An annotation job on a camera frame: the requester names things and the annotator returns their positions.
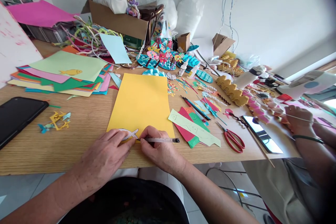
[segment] black wavy strip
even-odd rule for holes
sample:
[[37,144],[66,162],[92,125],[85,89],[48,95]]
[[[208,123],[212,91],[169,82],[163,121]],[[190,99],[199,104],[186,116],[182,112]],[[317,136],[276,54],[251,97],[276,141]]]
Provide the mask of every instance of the black wavy strip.
[[244,122],[243,120],[239,119],[239,117],[235,116],[233,113],[229,112],[229,115],[232,116],[233,118],[235,118],[238,122],[241,122],[241,124],[243,124],[246,128],[249,127],[249,125],[246,124],[246,122]]
[[223,96],[221,96],[220,94],[218,94],[219,98],[221,98],[223,100],[224,103],[226,103],[227,105],[231,105],[231,103],[229,103],[227,100],[224,99]]

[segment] colored paper stack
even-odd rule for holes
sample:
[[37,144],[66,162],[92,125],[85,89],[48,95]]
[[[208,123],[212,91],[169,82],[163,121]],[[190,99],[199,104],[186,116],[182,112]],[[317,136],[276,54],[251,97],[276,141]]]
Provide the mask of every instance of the colored paper stack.
[[27,92],[106,95],[111,78],[108,71],[113,66],[77,52],[68,46],[45,59],[17,67],[8,84],[25,87]]

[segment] floor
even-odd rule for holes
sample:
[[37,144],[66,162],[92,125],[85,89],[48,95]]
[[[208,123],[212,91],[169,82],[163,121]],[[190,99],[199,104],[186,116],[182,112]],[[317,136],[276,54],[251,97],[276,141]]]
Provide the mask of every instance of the floor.
[[[196,164],[195,167],[204,174],[210,167],[217,167],[221,170],[227,171],[244,171],[241,162],[217,163],[217,164]],[[54,182],[63,173],[53,174],[31,174],[31,175],[17,175],[17,176],[0,176],[0,219],[14,211],[16,208],[27,202],[32,197],[43,191],[49,184]],[[258,194],[248,176],[244,173],[227,173],[233,180],[234,184],[239,190],[244,190],[251,193]],[[218,186],[234,188],[230,179],[219,170],[210,170],[208,177]],[[235,192],[225,190],[235,201],[239,203],[238,195]],[[190,223],[192,224],[206,224],[202,212],[183,187],[184,205],[188,212]],[[251,205],[265,208],[263,201],[256,197],[245,194],[242,201]],[[250,207],[246,205],[244,208],[254,216],[259,223],[264,224],[263,215],[266,213],[263,210]]]

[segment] bracelet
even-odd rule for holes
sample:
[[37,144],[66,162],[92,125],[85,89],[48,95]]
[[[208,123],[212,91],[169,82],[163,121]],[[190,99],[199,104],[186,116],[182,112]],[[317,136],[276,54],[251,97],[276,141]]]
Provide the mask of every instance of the bracelet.
[[317,138],[312,138],[312,137],[310,137],[310,136],[294,135],[294,136],[292,136],[292,138],[294,138],[295,140],[296,140],[297,138],[304,138],[304,139],[308,139],[308,140],[312,140],[312,141],[318,142],[318,143],[320,143],[320,144],[324,144],[324,142],[323,142],[322,140],[317,139]]

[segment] wooden table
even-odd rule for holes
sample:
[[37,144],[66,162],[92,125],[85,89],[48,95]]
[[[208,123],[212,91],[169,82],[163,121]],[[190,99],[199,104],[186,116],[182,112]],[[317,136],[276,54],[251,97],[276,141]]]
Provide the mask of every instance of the wooden table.
[[[35,41],[34,43],[43,56],[59,50],[45,42]],[[121,74],[122,79],[125,72],[142,74],[145,69],[127,70],[120,68],[116,70],[114,68],[114,71]],[[180,91],[174,97],[168,95],[170,109],[179,111],[182,106],[186,107],[186,103],[180,97],[180,94],[191,101],[198,100],[193,90],[188,90],[186,94],[176,80],[172,83],[178,86]],[[211,85],[227,100],[230,100],[215,82]],[[0,151],[0,175],[56,173],[70,169],[92,142],[102,132],[106,131],[117,94],[117,90],[109,89],[107,95],[91,95],[90,97],[75,97],[67,100],[69,94],[30,93],[25,92],[23,87],[10,85],[2,88],[0,90],[0,104],[12,97],[22,96],[40,100],[47,99],[50,100],[51,105],[61,106],[61,109],[48,107]],[[232,104],[229,108],[237,116],[251,115],[246,106],[237,107]],[[52,130],[41,134],[37,124],[46,124],[54,111],[71,112],[70,128],[61,131]],[[228,129],[236,132],[244,140],[246,145],[244,152],[238,154],[228,146],[222,130],[217,126],[216,120],[212,119],[208,128],[211,134],[221,139],[222,147],[219,148],[216,145],[207,147],[197,144],[193,149],[190,149],[189,145],[182,140],[181,143],[176,144],[176,147],[187,160],[191,163],[211,163],[265,159],[247,129],[243,129],[240,123],[233,118],[227,119],[223,114],[220,114],[220,117],[228,124]],[[175,136],[183,139],[175,126],[174,130]],[[284,152],[284,154],[269,154],[270,158],[299,156],[293,142],[288,137],[288,130],[282,125],[272,121],[265,127],[265,130]],[[152,165],[142,154],[140,144],[135,144],[121,168]]]

